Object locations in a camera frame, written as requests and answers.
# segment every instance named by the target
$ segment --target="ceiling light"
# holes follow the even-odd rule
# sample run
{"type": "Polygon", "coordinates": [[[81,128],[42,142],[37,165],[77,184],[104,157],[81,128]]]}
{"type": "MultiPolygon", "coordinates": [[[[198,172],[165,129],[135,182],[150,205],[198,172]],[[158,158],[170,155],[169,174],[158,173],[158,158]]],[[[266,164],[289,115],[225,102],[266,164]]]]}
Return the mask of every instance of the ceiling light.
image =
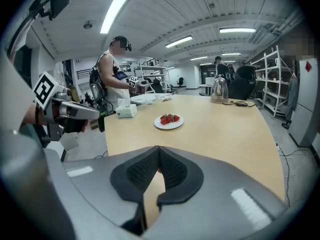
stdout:
{"type": "Polygon", "coordinates": [[[106,16],[104,18],[100,34],[108,34],[112,23],[114,22],[120,8],[124,5],[126,0],[113,0],[106,16]]]}
{"type": "Polygon", "coordinates": [[[174,41],[174,42],[172,42],[172,43],[169,43],[169,44],[167,44],[165,47],[170,48],[170,47],[172,47],[172,46],[176,46],[176,45],[178,45],[178,44],[184,43],[184,42],[189,41],[189,40],[192,40],[192,36],[191,36],[191,35],[186,36],[186,37],[184,37],[184,38],[181,38],[181,39],[179,39],[179,40],[177,40],[177,41],[174,41]]]}
{"type": "Polygon", "coordinates": [[[84,27],[86,30],[91,29],[92,26],[93,26],[93,25],[90,23],[89,20],[83,25],[83,27],[84,27]]]}
{"type": "Polygon", "coordinates": [[[239,27],[220,28],[220,33],[232,33],[232,32],[255,33],[256,31],[257,30],[255,28],[239,28],[239,27]]]}
{"type": "Polygon", "coordinates": [[[228,55],[241,55],[240,52],[235,52],[235,53],[222,53],[222,56],[228,56],[228,55]]]}
{"type": "Polygon", "coordinates": [[[195,60],[200,60],[200,59],[205,59],[205,58],[208,58],[208,56],[199,57],[199,58],[192,58],[192,59],[190,59],[190,61],[195,61],[195,60]]]}

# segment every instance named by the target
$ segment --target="strawberry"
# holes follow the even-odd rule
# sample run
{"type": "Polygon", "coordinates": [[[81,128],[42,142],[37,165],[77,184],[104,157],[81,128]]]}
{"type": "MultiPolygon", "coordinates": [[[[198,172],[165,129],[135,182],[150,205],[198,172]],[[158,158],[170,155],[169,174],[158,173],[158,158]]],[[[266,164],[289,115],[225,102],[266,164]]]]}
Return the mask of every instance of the strawberry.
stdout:
{"type": "Polygon", "coordinates": [[[180,117],[175,114],[173,117],[173,121],[176,122],[176,121],[179,121],[179,119],[180,119],[180,117]]]}
{"type": "Polygon", "coordinates": [[[167,123],[172,123],[172,115],[168,114],[168,117],[166,118],[167,123]]]}
{"type": "Polygon", "coordinates": [[[166,125],[166,124],[167,124],[166,118],[165,118],[165,117],[162,118],[161,121],[160,121],[160,123],[161,123],[162,125],[166,125]]]}

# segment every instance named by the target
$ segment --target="electric kettle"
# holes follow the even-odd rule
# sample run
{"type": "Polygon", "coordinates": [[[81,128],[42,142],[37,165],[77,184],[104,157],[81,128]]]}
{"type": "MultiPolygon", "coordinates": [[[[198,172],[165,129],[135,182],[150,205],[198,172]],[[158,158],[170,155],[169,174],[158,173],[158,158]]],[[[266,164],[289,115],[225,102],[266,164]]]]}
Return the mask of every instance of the electric kettle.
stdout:
{"type": "Polygon", "coordinates": [[[219,75],[213,83],[211,93],[212,103],[227,103],[228,102],[228,86],[227,81],[219,75]]]}

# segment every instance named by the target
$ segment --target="white refrigerator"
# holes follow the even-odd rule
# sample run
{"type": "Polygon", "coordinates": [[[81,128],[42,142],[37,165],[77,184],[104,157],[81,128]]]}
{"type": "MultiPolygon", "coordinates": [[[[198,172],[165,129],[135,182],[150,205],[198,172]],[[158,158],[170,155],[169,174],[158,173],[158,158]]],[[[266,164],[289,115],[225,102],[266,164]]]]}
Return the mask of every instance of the white refrigerator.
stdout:
{"type": "Polygon", "coordinates": [[[309,147],[320,124],[320,78],[319,62],[316,58],[302,59],[300,65],[300,86],[294,117],[289,134],[300,147],[309,147]]]}

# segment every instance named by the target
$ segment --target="floor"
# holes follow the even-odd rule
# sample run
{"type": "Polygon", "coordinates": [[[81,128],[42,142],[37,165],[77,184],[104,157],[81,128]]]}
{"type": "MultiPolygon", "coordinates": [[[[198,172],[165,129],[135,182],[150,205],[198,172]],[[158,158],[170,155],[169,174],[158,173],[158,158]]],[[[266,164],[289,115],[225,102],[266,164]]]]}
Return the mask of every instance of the floor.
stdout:
{"type": "MultiPolygon", "coordinates": [[[[204,93],[205,88],[186,89],[183,87],[178,89],[178,94],[180,95],[199,95],[201,92],[204,93]]],[[[281,126],[281,123],[285,122],[284,118],[273,118],[271,112],[267,108],[260,109],[260,112],[270,128],[275,142],[283,150],[284,154],[288,155],[299,150],[287,157],[287,162],[290,167],[289,180],[287,178],[288,165],[285,157],[281,156],[285,191],[287,191],[288,181],[288,196],[290,204],[292,205],[308,196],[310,184],[313,182],[316,172],[319,170],[317,162],[308,148],[298,148],[296,146],[289,136],[288,130],[281,126]]],[[[102,154],[108,156],[104,132],[100,132],[98,129],[91,130],[87,127],[85,132],[76,134],[75,138],[79,146],[67,151],[65,161],[93,159],[102,154]]]]}

